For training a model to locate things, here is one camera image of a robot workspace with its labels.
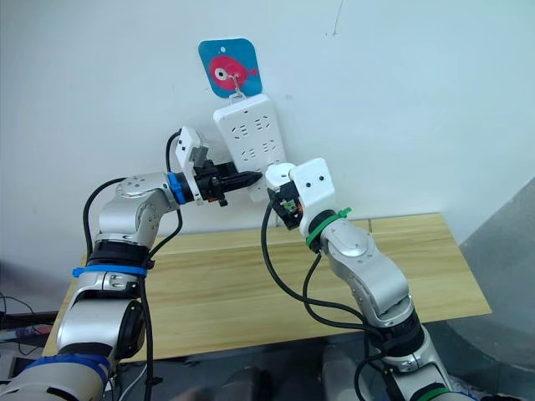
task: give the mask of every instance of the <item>sticker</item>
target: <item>sticker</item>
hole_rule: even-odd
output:
[[[220,98],[236,93],[233,76],[246,96],[262,92],[257,54],[247,39],[205,40],[199,44],[211,90]]]

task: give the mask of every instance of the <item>white wall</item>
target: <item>white wall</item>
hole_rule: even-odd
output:
[[[163,169],[182,124],[221,148],[207,38],[253,42],[288,157],[323,156],[352,217],[441,211],[466,239],[534,175],[535,3],[346,1],[333,35],[338,9],[2,0],[2,291],[57,308],[100,182]],[[186,206],[185,231],[260,225],[229,199]]]

